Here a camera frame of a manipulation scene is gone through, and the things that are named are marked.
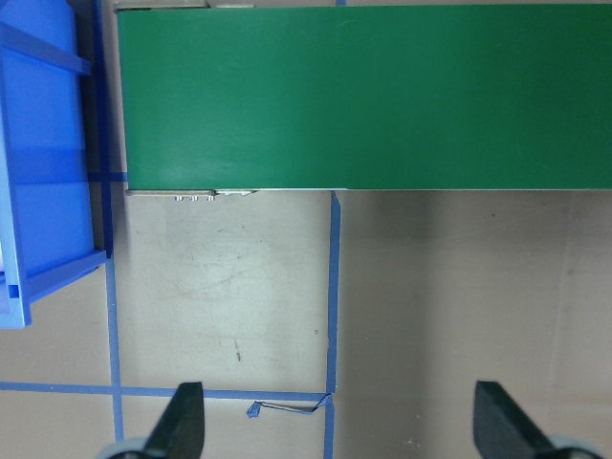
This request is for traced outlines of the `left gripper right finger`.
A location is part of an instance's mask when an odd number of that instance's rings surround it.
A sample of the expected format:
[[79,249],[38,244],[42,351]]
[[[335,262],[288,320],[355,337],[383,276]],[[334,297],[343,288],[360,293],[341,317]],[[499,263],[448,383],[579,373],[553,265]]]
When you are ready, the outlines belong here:
[[557,448],[499,382],[474,389],[472,437],[482,458],[544,458]]

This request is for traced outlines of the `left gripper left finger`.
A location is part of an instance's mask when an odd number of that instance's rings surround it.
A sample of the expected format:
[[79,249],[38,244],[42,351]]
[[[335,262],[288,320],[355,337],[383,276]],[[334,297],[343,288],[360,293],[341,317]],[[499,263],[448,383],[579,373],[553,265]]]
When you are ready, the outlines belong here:
[[205,442],[203,387],[183,382],[147,438],[144,454],[201,454]]

